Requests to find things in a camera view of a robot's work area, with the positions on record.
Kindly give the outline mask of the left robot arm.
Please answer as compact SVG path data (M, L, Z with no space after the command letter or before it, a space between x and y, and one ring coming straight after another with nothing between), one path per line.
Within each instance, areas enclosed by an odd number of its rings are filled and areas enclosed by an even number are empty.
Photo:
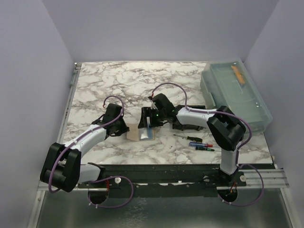
M47 153L40 180L48 184L48 190L71 192L83 182L94 187L105 183L104 168L94 163L81 164L83 156L108 137L120 136L129 131L124 119L124 106L109 104L105 114L92 122L87 130L64 144L53 143Z

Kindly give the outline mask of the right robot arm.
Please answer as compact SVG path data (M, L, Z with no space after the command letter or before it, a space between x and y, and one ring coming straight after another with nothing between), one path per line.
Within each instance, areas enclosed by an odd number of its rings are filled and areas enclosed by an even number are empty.
M138 124L139 129L163 126L165 122L184 129L185 127L202 127L211 131L221 148L221 163L218 180L224 186L235 182L238 169L238 147L244 138L246 127L235 117L232 111L221 106L219 109L205 110L197 105L174 106L166 95L150 96L151 107L143 107Z

